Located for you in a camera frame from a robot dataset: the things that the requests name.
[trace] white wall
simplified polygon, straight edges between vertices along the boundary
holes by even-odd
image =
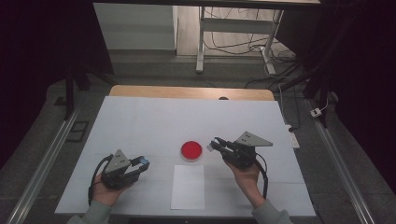
[[[176,7],[93,5],[108,49],[176,49]]]

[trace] aluminum rail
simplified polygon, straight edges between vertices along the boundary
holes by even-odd
[[[44,181],[46,180],[47,175],[50,172],[52,164],[55,162],[56,158],[58,157],[59,151],[61,150],[62,145],[64,144],[64,140],[66,139],[67,134],[72,128],[73,123],[76,120],[79,111],[84,105],[87,94],[88,94],[87,92],[84,92],[82,96],[79,97],[76,109],[71,114],[69,120],[65,120],[61,125],[55,138],[49,145],[49,148],[47,149],[46,153],[44,154],[43,159],[35,169],[35,173],[30,179],[22,196],[18,200],[16,206],[14,207],[14,210],[9,216],[7,224],[23,223],[23,221],[26,219],[38,192],[41,190],[41,187],[43,186]]]
[[[314,107],[312,106],[313,105],[312,101],[305,100],[305,102],[309,110],[314,109]],[[327,129],[323,128],[323,126],[321,125],[320,121],[318,121],[318,119],[315,120],[315,124],[317,126],[318,133],[320,134],[320,137],[330,154],[335,170],[340,175],[341,181],[343,182],[344,187],[346,188],[346,192],[349,194],[351,198],[352,204],[355,207],[356,213],[358,214],[361,223],[375,224],[373,215],[370,212],[370,209],[367,206],[366,201],[364,201],[364,198],[361,195],[361,191],[359,190],[358,186],[356,185],[355,181],[350,175],[347,166],[344,162],[344,159],[338,150],[338,147],[332,140],[332,136],[330,135]]]

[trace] black curtain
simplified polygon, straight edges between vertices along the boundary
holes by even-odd
[[[332,63],[336,113],[396,192],[396,8],[366,1]]]
[[[113,71],[93,5],[86,0],[1,1],[0,45],[3,166],[39,114],[49,85],[82,64]]]

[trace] wire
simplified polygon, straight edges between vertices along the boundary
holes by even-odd
[[[261,38],[261,39],[257,39],[257,40],[253,40],[253,41],[250,40],[249,42],[244,42],[244,43],[234,44],[234,45],[218,46],[218,45],[216,45],[216,43],[215,43],[215,40],[214,40],[214,37],[213,37],[213,32],[211,32],[211,33],[212,33],[212,42],[213,42],[213,45],[214,45],[216,48],[218,48],[218,49],[226,49],[226,48],[238,47],[238,46],[242,46],[242,45],[246,45],[246,44],[250,44],[250,43],[259,42],[259,41],[262,41],[262,40],[265,40],[265,39],[268,38],[268,37],[265,37],[265,38]]]
[[[206,12],[207,14],[209,14],[210,17],[215,17],[215,18],[221,19],[220,17],[213,15],[211,12],[206,11],[206,9],[205,9],[205,12]]]
[[[279,74],[277,74],[276,76],[271,76],[270,74],[269,74],[269,72],[267,71],[267,64],[270,62],[271,60],[268,60],[268,62],[265,62],[264,63],[264,72],[265,72],[265,74],[268,76],[268,77],[290,77],[290,74],[291,73],[289,73],[289,72],[287,72],[289,69],[291,69],[293,66],[295,66],[293,69],[291,69],[291,72],[293,72],[294,70],[296,70],[298,67],[300,67],[300,64],[299,63],[292,63],[288,68],[286,68],[284,71],[282,71],[281,73],[279,73]]]
[[[210,47],[206,44],[205,41],[204,41],[204,45],[205,45],[208,49],[213,49],[213,48],[210,48]],[[257,49],[258,47],[259,47],[259,46],[255,47],[255,48],[252,48],[252,49],[250,49],[250,50],[248,50],[248,51],[239,52],[239,53],[230,52],[230,51],[227,51],[227,50],[224,50],[224,49],[213,49],[213,50],[218,50],[218,51],[222,51],[222,52],[229,53],[229,54],[233,54],[233,55],[241,55],[241,54],[250,53],[250,52],[252,52],[254,49]]]
[[[262,158],[262,160],[264,161],[264,165],[265,165],[265,172],[267,172],[267,162],[265,161],[265,159],[262,157],[262,155],[260,155],[259,153],[256,153],[256,155],[260,156]]]
[[[218,11],[219,11],[219,15],[220,15],[220,17],[221,17],[220,7],[218,7]]]
[[[282,51],[280,51],[280,52],[277,54],[277,56],[275,56],[275,55],[274,55],[274,51],[271,49],[271,50],[270,50],[270,52],[271,52],[271,54],[272,54],[271,58],[274,59],[274,61],[280,61],[280,62],[277,62],[277,63],[296,63],[297,60],[296,60],[295,58],[293,58],[293,57],[279,57],[279,55],[280,55],[281,53],[283,53],[283,52],[288,52],[288,51],[291,51],[291,50],[290,50],[290,49],[282,50]]]
[[[233,7],[230,9],[230,11],[228,12],[227,16],[224,17],[224,19],[227,19],[228,16],[230,15],[231,11],[233,10]]]
[[[269,79],[273,79],[272,77],[265,77],[265,78],[260,78],[260,79],[253,79],[251,81],[249,81],[247,84],[245,84],[245,89],[248,88],[248,86],[253,83],[253,82],[262,82],[262,81],[267,81]]]
[[[288,71],[287,73],[286,73],[286,75],[285,75],[285,77],[286,76],[289,76],[292,72],[294,72],[294,70],[296,70],[298,68],[298,66],[297,67],[294,67],[292,70],[290,70],[290,71]],[[267,89],[268,90],[270,90],[270,88],[275,84],[275,83],[277,83],[278,81],[281,81],[281,80],[283,80],[284,79],[284,77],[281,77],[280,79],[278,79],[278,80],[276,80],[275,82],[273,82],[271,85],[269,85],[268,87],[267,87]]]
[[[99,162],[99,164],[96,166],[95,172],[94,172],[93,175],[92,175],[91,185],[90,185],[90,187],[88,188],[88,205],[91,205],[91,201],[92,201],[92,199],[93,199],[93,185],[95,185],[95,184],[94,184],[95,178],[96,178],[96,175],[97,175],[97,173],[98,173],[100,167],[102,166],[102,164],[103,164],[105,161],[109,162],[112,158],[113,158],[113,155],[111,154],[111,155],[109,155],[109,156],[103,158],[103,159]]]
[[[257,20],[257,18],[259,18],[259,9],[257,9],[256,20]],[[251,34],[250,41],[247,45],[248,48],[250,48],[250,44],[251,44],[251,40],[253,39],[253,36],[254,36],[254,34]]]
[[[295,105],[296,105],[296,108],[297,108],[297,127],[291,127],[293,130],[298,130],[298,129],[300,129],[300,126],[301,126],[301,120],[300,120],[300,108],[299,108],[299,106],[298,106],[298,103],[297,103],[297,94],[296,94],[296,86],[294,86],[294,88],[293,88],[293,93],[294,93],[294,103],[295,103]],[[288,116],[286,115],[286,113],[285,113],[285,119],[286,119],[286,122],[291,126],[291,124],[294,124],[293,122],[290,122],[289,121],[289,119],[288,119]]]
[[[326,109],[327,105],[329,104],[329,98],[326,98],[326,105],[320,109],[320,111]]]
[[[247,8],[244,11],[241,11],[241,8],[238,8],[238,12],[239,12],[239,14],[246,12],[247,15],[243,18],[243,19],[246,19],[246,18],[248,18],[248,14],[250,12],[250,8]]]

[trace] black cable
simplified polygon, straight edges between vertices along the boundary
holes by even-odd
[[[293,65],[295,65],[295,64],[297,64],[297,66],[295,66],[293,69],[291,69],[290,71],[288,71],[286,74],[282,74],[282,73],[286,72],[287,70],[289,70],[289,69],[290,69]],[[269,85],[269,86],[267,87],[267,90],[270,90],[270,88],[271,88],[274,84],[276,84],[277,82],[279,82],[279,81],[283,80],[284,78],[290,76],[291,73],[294,72],[298,67],[300,67],[300,64],[299,64],[299,63],[294,63],[294,64],[292,64],[291,66],[289,66],[287,69],[285,69],[285,71],[283,71],[281,74],[277,75],[277,76],[282,76],[282,77],[279,77],[278,80],[276,80],[276,81],[273,82],[271,85]]]
[[[238,47],[238,46],[246,45],[246,44],[249,44],[249,43],[255,43],[255,42],[259,42],[259,41],[268,39],[268,37],[265,37],[265,38],[261,38],[261,39],[257,39],[257,40],[253,40],[253,41],[250,40],[249,42],[244,42],[244,43],[240,43],[240,44],[226,45],[226,46],[217,46],[216,43],[215,43],[215,41],[214,41],[214,38],[213,38],[213,32],[211,32],[211,33],[212,33],[212,42],[213,42],[213,45],[214,45],[216,48],[218,48],[218,49],[225,49],[225,48],[231,48],[231,47]]]
[[[264,60],[264,69],[266,68],[266,66],[265,65],[267,65],[267,62],[265,61],[265,59],[262,57],[262,59]],[[283,73],[286,73],[286,71],[288,71],[292,66],[294,66],[294,65],[298,65],[297,67],[299,67],[301,64],[300,63],[292,63],[288,68],[286,68],[283,72],[281,72],[280,74],[277,74],[276,76],[278,77],[278,76],[282,76],[283,75]]]
[[[297,103],[297,93],[296,93],[296,86],[294,86],[294,103],[295,103],[295,105],[296,105],[296,108],[297,108],[297,127],[291,127],[292,128],[292,130],[294,131],[294,130],[298,130],[299,128],[300,128],[300,126],[301,126],[301,120],[300,120],[300,108],[299,108],[299,106],[298,106],[298,103]],[[295,122],[290,122],[290,120],[288,119],[288,116],[286,115],[286,106],[284,106],[284,109],[283,109],[283,112],[284,112],[284,117],[285,117],[285,120],[286,120],[286,122],[288,123],[288,124],[290,124],[290,126],[291,126],[291,124],[295,124]]]
[[[265,161],[264,157],[262,155],[260,155],[259,153],[256,153],[256,155],[260,156],[260,158],[262,158],[262,160],[264,161],[265,164],[265,172],[267,172],[267,162]]]
[[[262,188],[262,197],[264,199],[267,199],[267,191],[268,191],[268,176],[267,173],[265,172],[265,170],[262,168],[262,165],[255,160],[254,163],[257,165],[257,167],[259,168],[260,172],[262,172],[262,179],[264,180],[264,186]]]
[[[267,162],[262,157],[262,155],[260,155],[259,153],[256,153],[256,155],[260,156],[262,158],[262,160],[264,161],[264,164],[265,164],[265,169],[263,169],[262,168],[262,164],[259,161],[257,161],[257,160],[254,161],[254,163],[259,168],[260,172],[262,172],[262,179],[264,180],[264,186],[262,188],[262,197],[264,199],[267,199],[267,191],[268,191]]]
[[[243,19],[246,19],[246,18],[248,18],[248,13],[249,13],[249,11],[250,11],[250,9],[249,8],[246,8],[244,11],[241,11],[241,8],[238,8],[238,12],[239,12],[239,14],[241,14],[241,13],[243,13],[243,12],[246,12],[247,13],[247,15],[243,18]]]
[[[206,9],[205,9],[205,12],[206,12],[207,14],[209,14],[210,17],[215,17],[215,18],[221,19],[220,17],[218,17],[218,16],[216,16],[216,15],[213,15],[211,12],[206,11]]]
[[[205,41],[204,41],[204,45],[205,45],[208,49],[213,49],[213,48],[210,48],[210,47],[206,44]],[[253,50],[256,49],[256,48],[258,48],[258,47],[255,47],[255,48],[250,49],[250,50],[245,51],[245,52],[239,52],[239,53],[230,52],[230,51],[227,51],[227,50],[224,50],[224,49],[213,49],[213,50],[218,50],[218,51],[222,51],[222,52],[229,53],[229,54],[233,54],[233,55],[242,55],[242,54],[250,53],[251,51],[253,51]]]
[[[310,116],[311,116],[311,114],[306,115],[305,118],[300,119],[300,121],[299,121],[297,127],[291,127],[291,128],[292,128],[293,130],[298,130],[298,129],[300,129],[300,128],[301,128],[301,125],[302,125],[303,123],[305,123],[306,120],[307,120]]]
[[[98,174],[99,168],[102,166],[102,164],[103,164],[105,161],[111,161],[112,158],[113,158],[113,155],[109,155],[108,157],[103,158],[103,159],[99,162],[99,164],[96,166],[95,172],[93,173],[93,176],[92,176],[91,185],[90,185],[90,187],[88,188],[88,205],[91,205],[91,201],[92,201],[92,198],[93,198],[93,185],[95,185],[94,182],[95,182],[96,175]]]
[[[249,48],[250,48],[250,49],[256,49],[256,48],[260,48],[260,47],[265,47],[265,45],[252,45],[252,46],[250,46]]]
[[[259,9],[258,8],[257,8],[257,13],[256,13],[256,20],[257,20],[257,18],[259,18]],[[249,41],[249,43],[247,45],[248,48],[250,47],[251,40],[253,39],[253,36],[254,36],[254,34],[252,34],[251,37],[250,37],[250,41]]]
[[[279,56],[282,52],[287,52],[287,51],[291,51],[291,50],[289,50],[289,49],[282,50],[277,54],[277,56],[275,56],[273,51],[271,50],[270,51],[272,54],[271,58],[274,59],[274,61],[276,61],[277,63],[297,63],[298,61],[295,58]]]
[[[245,89],[248,88],[248,85],[250,85],[253,82],[262,82],[262,81],[267,81],[269,79],[274,79],[273,77],[265,77],[265,78],[260,78],[260,79],[253,79],[251,81],[249,81],[247,84],[245,84]]]
[[[231,11],[233,10],[233,7],[230,9],[230,11],[228,12],[227,16],[224,17],[224,19],[227,19],[228,16],[230,15]]]

